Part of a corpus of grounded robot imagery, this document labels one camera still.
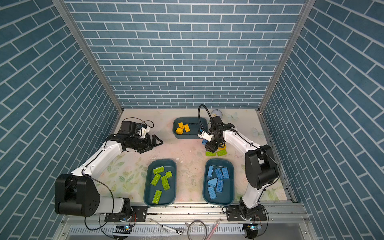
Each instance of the table surface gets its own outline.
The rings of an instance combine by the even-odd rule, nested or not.
[[[232,123],[237,130],[260,145],[266,140],[254,109],[221,109],[222,121]],[[197,109],[126,109],[115,129],[117,133],[124,118],[136,117],[154,122],[149,134],[156,134],[164,141],[163,145],[143,154],[123,152],[114,159],[98,178],[105,183],[115,197],[128,197],[132,203],[142,203],[148,166],[159,159],[172,159],[177,166],[177,189],[174,203],[204,202],[202,187],[205,164],[211,158],[230,161],[235,170],[235,200],[238,202],[247,188],[244,154],[227,144],[227,155],[206,157],[202,139],[177,139],[172,132],[173,121],[178,117],[197,116]],[[209,119],[204,109],[201,116]],[[106,187],[97,184],[101,195],[109,196]],[[261,200],[287,200],[281,181],[268,187]]]

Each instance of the blue brick wallpaper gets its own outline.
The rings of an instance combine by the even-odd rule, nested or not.
[[[54,181],[117,111],[50,0],[0,1],[0,239],[52,238]]]
[[[124,108],[256,108],[304,1],[65,2]]]
[[[319,239],[384,239],[384,1],[317,0],[263,112]]]

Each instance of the blue toy block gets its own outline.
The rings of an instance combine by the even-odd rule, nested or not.
[[[221,168],[221,170],[223,171],[224,179],[229,179],[228,169],[226,167],[223,167]]]
[[[216,193],[215,193],[215,189],[213,186],[208,187],[208,192],[209,192],[209,197],[211,198],[211,200],[216,198]]]
[[[213,178],[208,181],[208,185],[216,187],[217,178]]]
[[[215,172],[216,172],[216,176],[217,176],[218,179],[223,179],[224,178],[223,174],[221,173],[220,168],[216,168]]]
[[[223,180],[218,180],[217,181],[217,187],[216,187],[216,192],[222,193],[223,192]]]
[[[208,177],[212,177],[212,173],[214,171],[214,168],[213,166],[209,166],[209,169],[208,169]]]

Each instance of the toy block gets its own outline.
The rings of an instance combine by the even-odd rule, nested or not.
[[[153,174],[164,172],[164,166],[153,169]]]
[[[217,178],[212,178],[211,180],[208,181],[208,185],[216,187],[217,183]]]
[[[218,180],[217,181],[217,187],[216,187],[216,192],[222,193],[223,192],[223,180]]]
[[[167,176],[167,178],[172,177],[172,173],[171,173],[171,171],[166,172],[166,176]]]
[[[209,192],[209,197],[211,199],[215,199],[216,198],[216,193],[215,193],[215,189],[213,186],[209,186],[208,187],[208,192]]]
[[[155,195],[153,196],[152,203],[159,204],[160,197],[161,197],[161,191],[160,190],[156,190]]]
[[[167,184],[164,184],[164,185],[163,185],[163,188],[164,188],[164,191],[166,191],[166,190],[170,189],[170,186],[169,186],[169,184],[167,183]]]
[[[156,186],[157,183],[159,182],[160,178],[161,178],[161,175],[160,175],[160,174],[156,174],[155,177],[152,179],[151,184],[152,184],[153,186]]]
[[[189,131],[191,131],[191,130],[189,129],[188,124],[185,124],[185,125],[184,125],[184,129],[185,129],[185,132],[189,132]]]
[[[226,167],[223,167],[221,168],[221,170],[223,171],[224,179],[229,179],[228,169]]]
[[[217,152],[218,156],[223,156],[223,155],[226,155],[226,154],[227,154],[227,151],[225,149]]]
[[[179,134],[179,135],[183,134],[183,129],[181,129],[181,128],[178,127],[178,128],[176,129],[176,133]]]
[[[213,168],[213,166],[209,166],[209,169],[208,169],[208,177],[212,177],[212,173],[213,173],[213,171],[214,171],[214,168]]]
[[[163,185],[168,184],[168,178],[167,178],[167,176],[162,176],[162,177],[161,177],[161,183],[162,183]]]
[[[216,173],[216,176],[217,176],[218,179],[223,179],[224,178],[223,174],[221,173],[220,168],[216,168],[215,169],[215,173]]]
[[[207,156],[207,157],[216,156],[216,153],[215,152],[205,152],[205,156]]]

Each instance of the yellow toy block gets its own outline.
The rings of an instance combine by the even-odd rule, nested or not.
[[[184,125],[184,129],[185,129],[185,132],[189,132],[190,131],[188,124]]]
[[[181,128],[178,127],[178,128],[176,129],[176,133],[181,135],[181,134],[183,134],[183,130],[182,130]]]

